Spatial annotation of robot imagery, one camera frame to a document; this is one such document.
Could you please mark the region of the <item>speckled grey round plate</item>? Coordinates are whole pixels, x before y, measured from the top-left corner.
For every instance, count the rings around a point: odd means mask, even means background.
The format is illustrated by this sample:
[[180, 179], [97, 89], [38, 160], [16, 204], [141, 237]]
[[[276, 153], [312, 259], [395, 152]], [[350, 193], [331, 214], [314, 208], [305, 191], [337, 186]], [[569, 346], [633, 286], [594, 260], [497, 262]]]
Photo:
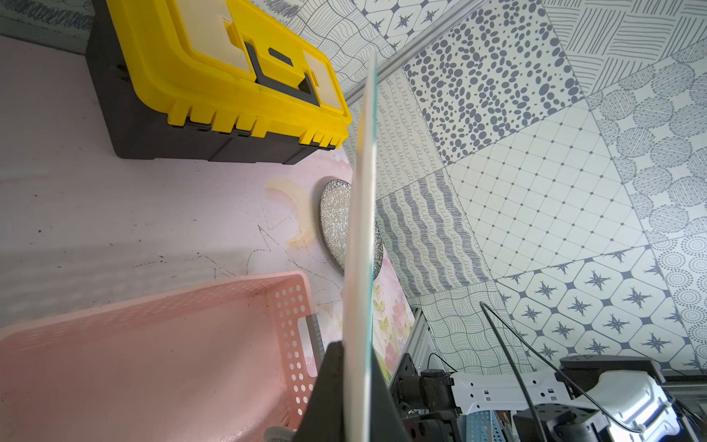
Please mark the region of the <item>speckled grey round plate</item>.
[[348, 233], [351, 184], [334, 179], [320, 195], [320, 229], [325, 247], [341, 273], [344, 272]]

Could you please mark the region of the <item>green white striped plate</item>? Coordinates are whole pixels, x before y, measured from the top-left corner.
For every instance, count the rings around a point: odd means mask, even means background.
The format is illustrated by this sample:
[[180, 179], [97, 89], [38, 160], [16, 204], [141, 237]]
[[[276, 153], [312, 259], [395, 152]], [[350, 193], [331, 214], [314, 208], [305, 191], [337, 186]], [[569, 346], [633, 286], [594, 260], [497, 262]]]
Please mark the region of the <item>green white striped plate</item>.
[[372, 291], [375, 263], [377, 57], [368, 70], [358, 125], [344, 267], [344, 432], [370, 440]]

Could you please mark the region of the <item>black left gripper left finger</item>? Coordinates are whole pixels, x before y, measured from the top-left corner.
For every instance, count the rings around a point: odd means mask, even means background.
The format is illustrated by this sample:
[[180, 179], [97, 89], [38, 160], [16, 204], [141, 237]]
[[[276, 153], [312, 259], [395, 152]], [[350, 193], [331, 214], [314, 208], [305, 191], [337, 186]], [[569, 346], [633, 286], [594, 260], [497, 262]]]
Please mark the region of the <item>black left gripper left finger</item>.
[[341, 442], [344, 434], [344, 345], [330, 343], [294, 442]]

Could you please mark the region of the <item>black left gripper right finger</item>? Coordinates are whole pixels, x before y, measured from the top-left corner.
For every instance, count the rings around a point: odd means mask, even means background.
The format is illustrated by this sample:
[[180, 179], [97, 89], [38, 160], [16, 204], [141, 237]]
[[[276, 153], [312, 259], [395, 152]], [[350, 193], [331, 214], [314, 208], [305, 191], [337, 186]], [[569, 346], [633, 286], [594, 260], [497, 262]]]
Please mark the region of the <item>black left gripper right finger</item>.
[[371, 362], [369, 435], [372, 442], [410, 441], [374, 353]]

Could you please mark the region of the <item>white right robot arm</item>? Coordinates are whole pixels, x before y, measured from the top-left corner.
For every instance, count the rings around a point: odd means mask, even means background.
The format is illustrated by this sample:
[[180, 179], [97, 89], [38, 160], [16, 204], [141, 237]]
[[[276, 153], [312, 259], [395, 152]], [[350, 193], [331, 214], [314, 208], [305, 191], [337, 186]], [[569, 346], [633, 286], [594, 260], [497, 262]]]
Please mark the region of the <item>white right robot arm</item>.
[[513, 375], [418, 371], [405, 355], [390, 386], [414, 441], [694, 441], [647, 357], [576, 355]]

